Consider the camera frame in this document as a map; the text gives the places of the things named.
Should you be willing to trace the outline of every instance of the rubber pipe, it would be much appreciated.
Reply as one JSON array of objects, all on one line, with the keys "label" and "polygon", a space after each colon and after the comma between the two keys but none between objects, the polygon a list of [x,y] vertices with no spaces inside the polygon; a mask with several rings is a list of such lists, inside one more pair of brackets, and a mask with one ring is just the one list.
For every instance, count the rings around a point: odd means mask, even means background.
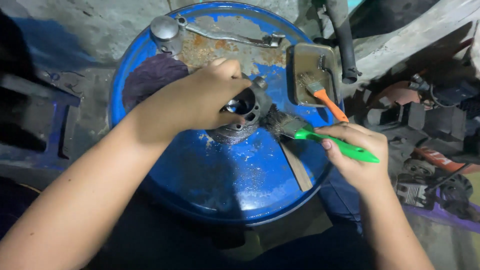
[{"label": "rubber pipe", "polygon": [[347,0],[326,0],[326,13],[332,21],[333,30],[340,49],[342,60],[342,83],[352,84],[357,81],[357,75],[361,76],[355,64],[353,52],[352,31],[348,21]]}]

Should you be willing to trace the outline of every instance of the purple cloth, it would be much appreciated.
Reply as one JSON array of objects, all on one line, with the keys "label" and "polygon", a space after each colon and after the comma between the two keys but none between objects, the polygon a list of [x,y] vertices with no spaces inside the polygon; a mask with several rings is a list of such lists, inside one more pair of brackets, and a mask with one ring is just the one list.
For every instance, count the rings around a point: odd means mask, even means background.
[{"label": "purple cloth", "polygon": [[125,111],[128,113],[164,86],[187,75],[187,65],[169,54],[160,53],[145,59],[125,79],[122,91]]}]

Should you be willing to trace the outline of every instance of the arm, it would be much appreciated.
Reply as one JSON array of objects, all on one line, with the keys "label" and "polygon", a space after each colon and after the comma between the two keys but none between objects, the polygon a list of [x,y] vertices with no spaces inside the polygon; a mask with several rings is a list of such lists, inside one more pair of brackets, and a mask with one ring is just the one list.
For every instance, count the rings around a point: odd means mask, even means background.
[{"label": "arm", "polygon": [[332,140],[322,141],[327,157],[360,194],[361,221],[365,237],[375,251],[377,268],[433,269],[390,183],[386,137],[346,122],[318,128],[316,132],[342,138],[380,159],[377,164],[352,160],[343,156]]},{"label": "arm", "polygon": [[33,202],[0,242],[0,269],[79,269],[95,255],[140,182],[186,129],[242,123],[219,113],[250,86],[238,61],[219,59],[131,111]]}]

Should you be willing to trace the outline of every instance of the wooden stick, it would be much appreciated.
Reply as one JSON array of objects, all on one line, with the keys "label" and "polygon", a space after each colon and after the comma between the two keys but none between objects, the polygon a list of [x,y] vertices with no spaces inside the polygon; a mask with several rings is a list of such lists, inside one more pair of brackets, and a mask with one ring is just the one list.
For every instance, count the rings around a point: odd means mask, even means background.
[{"label": "wooden stick", "polygon": [[308,176],[307,171],[305,170],[305,167],[303,166],[303,163],[288,148],[288,146],[289,145],[291,146],[292,143],[293,143],[292,141],[288,141],[288,142],[280,142],[279,144],[280,144],[280,148],[282,148],[285,158],[288,161],[288,164],[290,165],[290,168],[292,169],[293,175],[295,176],[295,179],[299,184],[300,190],[307,191],[311,189],[313,185],[312,185],[312,182],[310,181],[310,177]]}]

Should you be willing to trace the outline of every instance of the blue drum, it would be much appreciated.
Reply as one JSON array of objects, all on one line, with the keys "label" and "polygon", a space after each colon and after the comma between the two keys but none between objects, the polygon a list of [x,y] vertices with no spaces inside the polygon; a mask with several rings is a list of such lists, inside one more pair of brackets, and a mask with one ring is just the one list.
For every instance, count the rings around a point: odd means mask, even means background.
[{"label": "blue drum", "polygon": [[[177,57],[190,69],[218,57],[239,59],[242,71],[251,79],[265,78],[266,93],[280,110],[299,115],[314,126],[333,123],[330,111],[292,103],[288,92],[292,82],[288,72],[289,50],[299,42],[311,42],[293,24],[261,8],[233,2],[195,4],[168,15],[177,14],[212,31],[253,38],[273,32],[285,34],[281,46],[272,49],[207,39],[188,32]],[[111,89],[112,126],[125,116],[121,100],[125,78],[147,57],[157,53],[147,28],[123,55]],[[295,143],[313,184],[306,192],[300,191],[278,142],[262,128],[231,146],[213,141],[203,130],[184,131],[158,159],[141,188],[159,203],[204,222],[246,226],[267,223],[304,204],[319,190],[331,170],[320,144],[306,140]]]}]

